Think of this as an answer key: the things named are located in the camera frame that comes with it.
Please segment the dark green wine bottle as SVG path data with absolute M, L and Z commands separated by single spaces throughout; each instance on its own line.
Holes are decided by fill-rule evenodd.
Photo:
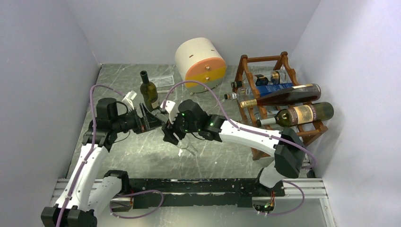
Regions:
M 156 85 L 149 81 L 148 73 L 145 70 L 140 72 L 142 84 L 140 86 L 140 92 L 143 96 L 146 108 L 152 112 L 159 108 L 159 97 Z

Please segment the gold-foil dark wine bottle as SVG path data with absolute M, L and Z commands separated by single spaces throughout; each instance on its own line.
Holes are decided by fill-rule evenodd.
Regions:
M 286 106 L 316 101 L 321 97 L 317 84 L 288 87 L 256 99 L 240 102 L 240 107 L 251 106 Z

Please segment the clear square glass bottle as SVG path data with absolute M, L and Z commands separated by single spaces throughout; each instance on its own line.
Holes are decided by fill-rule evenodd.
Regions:
M 198 150 L 193 146 L 190 140 L 180 140 L 176 145 L 178 148 L 178 156 L 182 156 L 184 152 L 190 153 L 195 156 Z

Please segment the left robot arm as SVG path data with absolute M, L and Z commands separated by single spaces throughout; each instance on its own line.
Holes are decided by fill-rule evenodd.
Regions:
M 97 173 L 111 151 L 120 132 L 141 134 L 163 125 L 140 104 L 142 116 L 136 110 L 118 114 L 119 101 L 102 98 L 96 105 L 96 118 L 84 134 L 80 158 L 64 191 L 51 207 L 45 207 L 41 220 L 46 227 L 95 227 L 97 217 L 117 195 L 131 193 L 128 173 L 109 170 L 94 189 Z

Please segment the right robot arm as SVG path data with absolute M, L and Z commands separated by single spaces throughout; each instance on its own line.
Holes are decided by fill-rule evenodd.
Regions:
M 197 133 L 205 140 L 241 144 L 273 157 L 255 183 L 261 196 L 268 195 L 279 181 L 300 176 L 305 146 L 292 128 L 267 130 L 234 122 L 222 115 L 207 114 L 190 99 L 180 104 L 167 100 L 144 116 L 161 120 L 163 140 L 174 145 L 187 134 Z

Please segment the blue glass bottle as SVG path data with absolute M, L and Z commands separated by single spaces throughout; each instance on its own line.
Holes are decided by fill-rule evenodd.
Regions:
M 255 88 L 259 91 L 260 96 L 265 96 L 273 92 L 292 87 L 292 83 L 282 83 L 282 84 L 269 84 L 263 86 L 256 86 Z

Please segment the small clear black-cap bottle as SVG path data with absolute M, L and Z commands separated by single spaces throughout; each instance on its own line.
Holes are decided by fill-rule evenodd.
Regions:
M 264 85 L 276 85 L 280 83 L 285 83 L 287 76 L 288 74 L 284 70 L 273 70 L 270 72 L 270 75 L 267 76 L 262 74 L 257 74 L 255 75 L 256 77 L 255 85 L 264 86 Z M 231 82 L 232 88 L 248 87 L 248 86 L 249 86 L 249 81 L 247 79 Z

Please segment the wooden wine rack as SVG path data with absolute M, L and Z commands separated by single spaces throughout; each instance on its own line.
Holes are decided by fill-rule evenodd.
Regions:
M 251 58 L 249 58 L 245 54 L 242 55 L 240 57 L 234 82 L 242 81 L 242 82 L 254 83 L 255 80 L 253 78 L 255 77 L 255 75 L 253 75 L 250 72 L 248 64 L 255 62 L 265 62 L 265 61 L 275 61 L 276 64 L 273 67 L 274 70 L 279 70 L 281 68 L 284 68 L 285 71 L 288 73 L 288 77 L 291 80 L 291 82 L 294 82 L 296 85 L 299 84 L 296 79 L 296 71 L 289 66 L 287 52 L 282 52 L 280 55 L 251 57 Z M 294 105 L 289 105 L 289 106 L 252 106 L 252 107 L 242 108 L 240 106 L 239 100 L 237 101 L 237 105 L 242 120 L 246 121 L 247 123 L 250 123 L 252 126 L 257 125 L 256 123 L 257 118 L 255 112 L 258 112 L 260 114 L 260 118 L 266 119 L 268 118 L 268 116 L 272 115 L 270 110 L 280 111 L 285 108 L 294 107 Z M 312 144 L 328 130 L 328 127 L 322 121 L 312 122 L 311 124 L 313 125 L 313 128 L 308 131 L 304 129 L 302 124 L 296 126 L 297 135 L 301 138 L 301 140 L 306 146 Z

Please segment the green wine bottle tan label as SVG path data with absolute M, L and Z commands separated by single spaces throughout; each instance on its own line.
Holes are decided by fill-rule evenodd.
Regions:
M 328 102 L 300 105 L 282 109 L 271 118 L 256 121 L 258 127 L 277 124 L 281 127 L 292 127 L 301 124 L 326 121 L 334 116 L 334 108 Z

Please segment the round cream drawer cabinet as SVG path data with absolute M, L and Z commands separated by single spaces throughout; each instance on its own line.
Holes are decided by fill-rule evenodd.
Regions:
M 204 37 L 182 43 L 176 50 L 176 68 L 184 81 L 198 81 L 209 88 L 217 87 L 226 73 L 226 62 L 213 43 Z

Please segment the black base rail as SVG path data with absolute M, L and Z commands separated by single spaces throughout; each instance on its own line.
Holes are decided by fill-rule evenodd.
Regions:
M 131 178 L 132 192 L 146 191 L 133 197 L 133 207 L 225 206 L 253 207 L 253 200 L 285 196 L 283 182 L 273 188 L 259 183 L 255 178 L 212 179 L 146 179 Z

